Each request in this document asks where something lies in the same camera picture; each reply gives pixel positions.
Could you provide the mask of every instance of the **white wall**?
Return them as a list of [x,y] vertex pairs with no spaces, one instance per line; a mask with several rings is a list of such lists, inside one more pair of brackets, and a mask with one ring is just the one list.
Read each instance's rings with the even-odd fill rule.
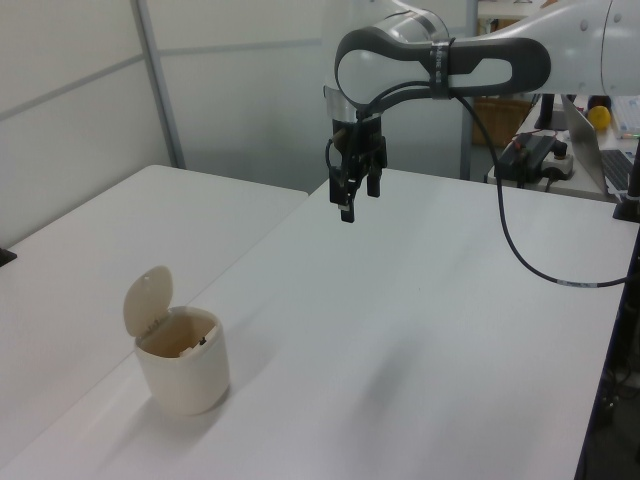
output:
[[[145,3],[189,169],[308,192],[326,180],[323,1]],[[414,3],[430,5],[457,36],[473,29],[473,1]],[[383,133],[390,168],[459,176],[459,105],[398,106]]]
[[129,0],[1,0],[0,71],[0,245],[169,163]]

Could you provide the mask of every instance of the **black strap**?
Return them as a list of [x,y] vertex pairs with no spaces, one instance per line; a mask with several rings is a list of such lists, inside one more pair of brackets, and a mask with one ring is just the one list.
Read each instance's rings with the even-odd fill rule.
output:
[[448,100],[452,97],[449,91],[449,49],[455,38],[436,40],[429,53],[429,73],[431,74],[431,98]]

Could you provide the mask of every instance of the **bin lid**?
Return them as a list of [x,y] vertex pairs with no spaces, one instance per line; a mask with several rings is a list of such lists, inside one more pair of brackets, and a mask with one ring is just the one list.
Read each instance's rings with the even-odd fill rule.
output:
[[173,280],[167,267],[154,267],[138,278],[124,299],[124,324],[129,335],[141,337],[165,318],[172,297]]

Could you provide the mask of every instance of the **yellow object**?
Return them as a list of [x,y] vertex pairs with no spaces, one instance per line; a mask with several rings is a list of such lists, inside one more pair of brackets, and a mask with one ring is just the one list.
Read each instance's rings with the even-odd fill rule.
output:
[[611,114],[607,107],[593,107],[589,110],[587,118],[596,130],[606,130],[611,123]]

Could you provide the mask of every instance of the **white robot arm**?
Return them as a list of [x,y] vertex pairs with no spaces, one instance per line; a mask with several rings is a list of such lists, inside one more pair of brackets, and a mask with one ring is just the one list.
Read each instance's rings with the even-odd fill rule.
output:
[[325,98],[331,201],[353,221],[353,197],[368,175],[379,195],[386,167],[380,115],[416,98],[508,93],[640,94],[637,0],[565,0],[499,32],[451,39],[433,12],[399,0],[329,0]]

